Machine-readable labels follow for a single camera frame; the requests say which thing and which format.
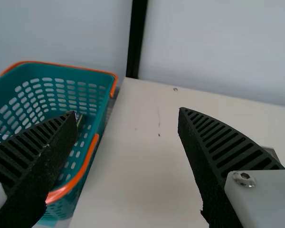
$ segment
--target black vertical frame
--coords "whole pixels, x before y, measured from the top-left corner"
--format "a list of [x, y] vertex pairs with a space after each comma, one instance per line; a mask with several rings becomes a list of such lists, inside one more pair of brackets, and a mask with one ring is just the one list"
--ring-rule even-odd
[[126, 77], [138, 78], [148, 0], [133, 0]]

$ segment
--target basket handle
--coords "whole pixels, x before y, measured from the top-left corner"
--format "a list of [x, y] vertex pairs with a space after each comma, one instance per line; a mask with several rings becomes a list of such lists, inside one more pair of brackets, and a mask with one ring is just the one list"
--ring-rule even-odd
[[21, 64], [25, 64], [25, 63], [41, 63], [41, 64], [48, 64], [48, 65], [53, 65], [53, 66], [61, 66], [61, 67], [69, 67], [69, 68], [75, 68], [75, 69], [81, 69], [81, 70], [88, 70], [88, 71], [94, 71], [94, 72], [99, 72], [99, 73], [104, 73], [104, 74], [108, 74], [108, 75], [112, 75], [114, 77], [114, 82], [112, 84], [111, 90], [110, 90], [110, 97], [113, 98], [114, 96], [114, 92], [116, 89], [116, 84], [118, 81], [118, 76], [116, 74], [110, 73], [110, 72], [106, 72], [106, 71], [101, 71], [101, 70], [93, 70], [93, 69], [89, 69], [89, 68], [84, 68], [84, 67], [77, 67], [77, 66], [70, 66], [70, 65], [63, 65], [63, 64], [57, 64], [57, 63], [48, 63], [48, 62], [42, 62], [42, 61], [20, 61], [17, 63], [14, 63], [13, 65], [9, 66], [8, 68], [6, 68], [1, 74], [0, 77], [3, 76], [4, 74], [6, 74], [7, 72], [9, 72], [10, 70], [14, 69], [15, 67], [21, 65]]
[[67, 195], [78, 184], [78, 182], [81, 180], [81, 178], [83, 177], [83, 175], [85, 174], [89, 166], [89, 163], [91, 161], [93, 151], [97, 145], [98, 139], [99, 139], [99, 134], [95, 134], [89, 146], [89, 149], [86, 153], [84, 163], [81, 166], [78, 173], [64, 186], [54, 191], [50, 191], [46, 199], [46, 204], [54, 203], [55, 201], [61, 199], [62, 197]]

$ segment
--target teal plastic basket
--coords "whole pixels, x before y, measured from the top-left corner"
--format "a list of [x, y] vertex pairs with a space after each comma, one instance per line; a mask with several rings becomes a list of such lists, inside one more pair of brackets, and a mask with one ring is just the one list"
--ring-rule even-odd
[[46, 200], [43, 220], [73, 215], [105, 128], [116, 82], [112, 73], [35, 61], [15, 63], [1, 74], [0, 142], [70, 110], [85, 116], [78, 141]]

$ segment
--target white table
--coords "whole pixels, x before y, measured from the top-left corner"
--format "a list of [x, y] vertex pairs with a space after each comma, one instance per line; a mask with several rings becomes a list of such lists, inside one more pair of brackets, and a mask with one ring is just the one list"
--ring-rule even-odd
[[208, 228], [177, 133], [182, 106], [217, 118], [285, 166], [285, 107], [126, 78], [71, 228]]

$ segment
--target black foam pad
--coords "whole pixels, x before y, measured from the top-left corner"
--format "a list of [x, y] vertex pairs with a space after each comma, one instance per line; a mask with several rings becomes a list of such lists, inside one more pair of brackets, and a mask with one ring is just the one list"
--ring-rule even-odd
[[43, 121], [0, 143], [0, 182], [8, 196], [0, 228], [30, 228], [77, 139], [75, 113]]
[[254, 141], [203, 113], [180, 108], [178, 133], [210, 228], [241, 228], [224, 186], [229, 172], [285, 169]]

